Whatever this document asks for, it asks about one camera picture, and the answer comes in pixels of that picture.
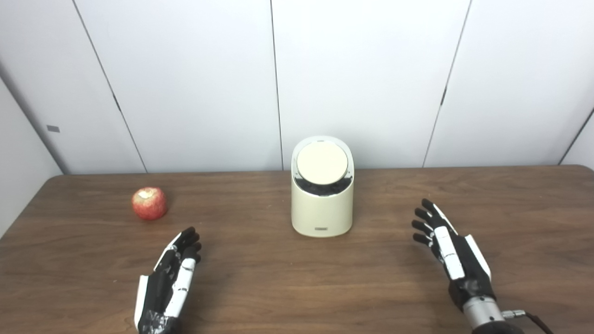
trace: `black cable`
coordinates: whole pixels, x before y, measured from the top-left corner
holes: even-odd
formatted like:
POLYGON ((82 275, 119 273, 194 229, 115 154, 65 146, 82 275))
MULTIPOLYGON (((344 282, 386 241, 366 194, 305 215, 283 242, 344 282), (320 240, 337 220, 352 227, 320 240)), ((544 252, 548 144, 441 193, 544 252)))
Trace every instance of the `black cable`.
POLYGON ((550 330, 550 328, 547 327, 544 322, 542 322, 541 318, 535 316, 534 314, 530 314, 528 312, 526 312, 526 317, 530 318, 530 320, 532 320, 546 334, 553 334, 553 331, 550 330))

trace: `white wall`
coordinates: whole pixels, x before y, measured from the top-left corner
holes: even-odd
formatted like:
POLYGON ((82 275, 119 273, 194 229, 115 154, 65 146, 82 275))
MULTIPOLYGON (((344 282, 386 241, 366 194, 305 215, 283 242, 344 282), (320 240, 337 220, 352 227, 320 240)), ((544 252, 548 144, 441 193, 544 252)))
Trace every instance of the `white wall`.
POLYGON ((77 0, 149 172, 281 169, 269 0, 77 0))
POLYGON ((563 159, 563 165, 584 165, 594 169, 594 118, 584 126, 563 159))
POLYGON ((67 172, 145 171, 71 0, 0 1, 0 70, 67 172))
POLYGON ((0 237, 47 179, 62 174, 0 80, 0 237))
POLYGON ((425 166, 558 164, 594 106, 594 1, 473 1, 425 166))
POLYGON ((285 168, 335 136, 358 168, 420 167, 468 0, 273 0, 285 168))

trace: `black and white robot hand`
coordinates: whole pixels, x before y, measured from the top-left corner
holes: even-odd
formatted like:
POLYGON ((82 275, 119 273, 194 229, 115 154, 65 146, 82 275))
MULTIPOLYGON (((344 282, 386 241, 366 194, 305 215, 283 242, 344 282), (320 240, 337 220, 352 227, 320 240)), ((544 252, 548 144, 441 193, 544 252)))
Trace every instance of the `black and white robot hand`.
POLYGON ((423 221, 412 226, 424 234, 413 239, 429 246, 443 264, 450 280, 448 291, 456 307, 464 312, 473 334, 523 334, 505 322, 491 286, 491 269, 471 235, 461 237, 437 205, 423 199, 424 209, 415 209, 423 221))
POLYGON ((200 262, 200 236, 193 227, 175 237, 163 250, 148 276, 140 276, 134 323, 140 334, 179 334, 195 265, 200 262))

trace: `cable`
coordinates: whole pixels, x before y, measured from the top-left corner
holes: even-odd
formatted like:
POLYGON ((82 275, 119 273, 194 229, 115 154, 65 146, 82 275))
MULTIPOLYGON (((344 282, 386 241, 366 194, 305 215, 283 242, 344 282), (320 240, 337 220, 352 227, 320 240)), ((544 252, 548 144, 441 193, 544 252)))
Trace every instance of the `cable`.
POLYGON ((532 322, 534 322, 534 324, 536 324, 538 327, 540 327, 543 332, 545 332, 546 334, 553 334, 553 331, 547 325, 545 325, 544 322, 542 322, 541 318, 539 318, 538 316, 535 316, 534 314, 530 314, 524 310, 503 311, 503 312, 501 312, 501 315, 505 319, 513 319, 513 318, 519 318, 519 317, 526 316, 530 320, 532 320, 532 322))
POLYGON ((541 318, 535 316, 534 314, 530 314, 528 312, 526 312, 526 317, 530 318, 530 320, 532 320, 546 334, 553 334, 553 331, 550 330, 549 327, 547 327, 547 325, 545 325, 544 322, 542 322, 541 318))

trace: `panel seam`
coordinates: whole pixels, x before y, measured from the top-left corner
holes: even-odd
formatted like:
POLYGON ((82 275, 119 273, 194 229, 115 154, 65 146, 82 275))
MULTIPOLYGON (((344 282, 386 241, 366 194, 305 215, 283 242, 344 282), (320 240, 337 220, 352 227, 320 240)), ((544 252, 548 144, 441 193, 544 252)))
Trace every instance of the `panel seam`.
POLYGON ((112 94, 112 97, 113 97, 113 100, 115 102, 115 105, 118 108, 119 113, 122 116, 122 119, 124 120, 124 124, 126 125, 126 130, 128 130, 128 134, 130 135, 130 139, 132 140, 132 144, 134 144, 134 148, 136 149, 136 153, 138 154, 138 157, 140 158, 140 162, 143 164, 144 172, 145 173, 148 173, 149 171, 147 170, 147 167, 144 164, 144 160, 143 160, 142 155, 140 155, 140 150, 138 149, 138 145, 136 145, 136 141, 134 140, 134 136, 132 136, 132 131, 130 131, 130 126, 128 126, 128 121, 126 120, 126 116, 124 116, 124 113, 122 112, 122 108, 120 108, 120 106, 119 106, 118 99, 115 97, 115 93, 113 92, 113 87, 111 85, 111 82, 109 81, 108 75, 105 73, 105 68, 103 67, 103 63, 101 62, 101 59, 99 58, 99 54, 97 53, 97 49, 95 48, 95 44, 93 43, 93 40, 91 39, 91 35, 89 34, 89 31, 87 30, 86 24, 84 24, 83 16, 80 14, 80 10, 78 10, 78 6, 77 6, 75 0, 72 0, 72 4, 74 5, 74 8, 76 9, 76 13, 78 14, 78 18, 80 19, 80 23, 83 25, 84 32, 85 32, 85 34, 87 34, 87 38, 89 39, 89 43, 91 43, 91 47, 93 48, 93 52, 95 53, 95 57, 97 58, 97 62, 99 63, 99 67, 101 68, 101 72, 103 73, 103 76, 105 78, 105 81, 107 81, 107 83, 108 83, 109 91, 112 94))
POLYGON ((274 17, 272 11, 272 0, 270 0, 270 24, 272 27, 272 51, 274 56, 274 85, 276 86, 276 111, 279 116, 279 143, 280 143, 280 168, 285 170, 285 162, 283 157, 283 131, 280 123, 280 102, 279 102, 279 75, 276 70, 276 41, 274 38, 274 17))
POLYGON ((427 143, 427 151, 425 151, 425 158, 423 158, 423 165, 422 165, 423 168, 425 167, 425 163, 427 162, 427 156, 429 155, 429 149, 431 148, 431 142, 433 141, 433 135, 435 134, 435 128, 437 127, 437 121, 439 120, 441 108, 443 107, 443 104, 446 99, 446 92, 447 92, 447 87, 450 84, 451 72, 454 68, 454 64, 456 63, 456 56, 458 55, 458 49, 460 48, 460 42, 462 41, 462 34, 464 33, 464 29, 466 28, 466 21, 468 20, 468 13, 470 13, 471 6, 472 6, 472 0, 470 0, 468 2, 468 9, 466 10, 466 15, 464 16, 464 23, 462 23, 462 29, 460 30, 460 36, 458 37, 458 44, 456 44, 456 50, 454 51, 454 57, 451 60, 450 71, 447 74, 444 92, 441 97, 441 104, 440 104, 439 108, 437 109, 437 115, 435 116, 435 122, 433 123, 433 129, 431 130, 431 136, 429 137, 429 143, 427 143))

